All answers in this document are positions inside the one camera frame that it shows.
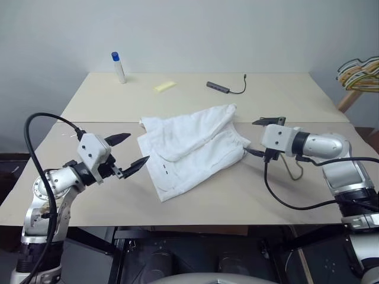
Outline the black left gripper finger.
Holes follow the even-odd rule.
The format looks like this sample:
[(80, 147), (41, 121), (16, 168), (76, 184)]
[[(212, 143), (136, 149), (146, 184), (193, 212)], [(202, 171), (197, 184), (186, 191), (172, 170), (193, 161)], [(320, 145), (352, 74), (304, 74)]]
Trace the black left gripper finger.
[(142, 157), (141, 159), (138, 159), (135, 162), (133, 162), (128, 169), (122, 170), (121, 171), (122, 178), (126, 179), (129, 176), (138, 172), (145, 165), (145, 163), (148, 161), (148, 159), (149, 159), (148, 156)]
[(124, 140), (126, 140), (130, 136), (131, 136), (130, 133), (114, 134), (114, 135), (107, 137), (107, 143), (110, 146), (116, 146), (116, 145), (122, 143)]

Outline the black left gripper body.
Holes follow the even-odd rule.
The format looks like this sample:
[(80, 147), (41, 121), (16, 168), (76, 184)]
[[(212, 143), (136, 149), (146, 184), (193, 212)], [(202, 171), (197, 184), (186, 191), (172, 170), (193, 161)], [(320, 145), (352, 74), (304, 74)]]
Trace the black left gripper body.
[(108, 178), (110, 176), (116, 176), (121, 179), (123, 177), (122, 169), (115, 165), (116, 159), (112, 154), (108, 156), (105, 162), (98, 166), (98, 173), (102, 179)]

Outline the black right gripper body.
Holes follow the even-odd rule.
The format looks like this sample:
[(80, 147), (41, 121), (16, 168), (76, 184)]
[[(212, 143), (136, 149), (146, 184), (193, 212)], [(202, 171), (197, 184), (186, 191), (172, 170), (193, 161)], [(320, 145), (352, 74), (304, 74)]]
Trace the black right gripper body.
[(270, 162), (271, 160), (278, 160), (281, 152), (275, 149), (266, 149), (264, 152), (264, 161)]

